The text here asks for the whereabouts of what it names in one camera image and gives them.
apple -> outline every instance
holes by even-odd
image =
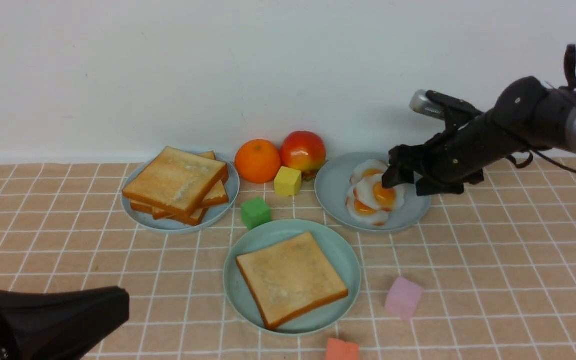
[[[301,171],[307,182],[317,176],[317,172],[326,163],[326,146],[317,134],[310,131],[291,132],[279,150],[281,164]]]

toast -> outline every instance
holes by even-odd
[[[198,155],[199,157],[202,158],[217,160],[214,151],[203,152],[199,153]],[[224,185],[226,184],[226,182],[228,182],[228,179],[229,174],[228,171],[226,171],[226,175],[221,180],[219,180],[212,187],[212,189],[210,189],[206,197],[203,198],[203,201],[201,201],[201,204],[199,205],[199,209],[216,207],[217,205],[226,204],[231,200],[230,198],[228,198],[228,193],[226,192],[226,185]],[[167,212],[167,210],[160,209],[158,207],[152,208],[152,218],[155,220],[166,219],[172,216],[173,214]]]
[[[145,214],[153,214],[153,207],[148,205],[147,203],[137,202],[137,201],[130,201],[130,207],[135,210],[135,212],[145,213]],[[199,224],[204,221],[204,217],[208,212],[208,208],[199,209],[194,212],[190,217],[181,216],[181,215],[171,215],[168,219],[178,221],[179,223],[183,223],[190,226],[198,226]]]
[[[349,294],[310,232],[239,255],[236,262],[267,330]]]
[[[122,195],[189,219],[226,173],[225,162],[167,146],[124,187]]]

green cube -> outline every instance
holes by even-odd
[[[241,205],[241,219],[246,224],[248,230],[270,223],[272,216],[270,207],[261,196],[252,198]]]

light blue plate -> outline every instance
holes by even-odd
[[[430,209],[430,196],[417,196],[413,184],[406,184],[405,203],[390,214],[384,226],[372,226],[354,219],[346,209],[346,193],[355,168],[366,160],[381,160],[388,164],[388,154],[381,152],[352,152],[332,159],[321,168],[315,178],[315,195],[327,214],[346,228],[366,233],[392,233],[413,226]]]
[[[197,226],[190,226],[186,225],[185,223],[174,221],[173,219],[153,219],[153,216],[150,214],[144,214],[143,212],[133,210],[133,208],[130,207],[130,200],[125,196],[121,196],[121,206],[123,207],[124,212],[126,212],[126,214],[128,214],[128,216],[133,219],[133,221],[142,227],[151,231],[166,234],[193,233],[203,228],[207,228],[214,223],[217,223],[217,221],[226,215],[228,209],[233,207],[233,204],[237,199],[237,195],[240,193],[240,174],[237,173],[235,166],[226,161],[223,157],[215,155],[215,158],[220,162],[228,164],[228,181],[224,184],[224,186],[226,187],[226,193],[228,194],[230,201],[228,203],[224,203],[223,205],[211,207],[203,217],[201,224]],[[145,162],[142,164],[142,166],[139,166],[135,171],[133,171],[123,183],[121,189],[123,190],[123,188],[128,183],[132,182],[132,180],[134,180],[137,175],[144,171],[144,168],[146,168],[146,166],[148,166],[148,164],[150,164],[152,161],[153,160]]]
[[[277,330],[267,330],[258,306],[237,266],[236,258],[239,255],[269,248],[306,232],[313,235],[330,264],[343,280],[343,284],[348,288],[348,296],[297,317]],[[350,244],[334,230],[304,219],[281,219],[253,228],[233,246],[223,271],[226,298],[233,309],[259,330],[289,337],[310,335],[334,325],[355,305],[361,285],[362,274],[359,260]]]

pink cube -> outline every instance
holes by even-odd
[[[398,277],[388,292],[386,310],[402,321],[409,322],[417,310],[423,293],[424,289],[420,285]]]

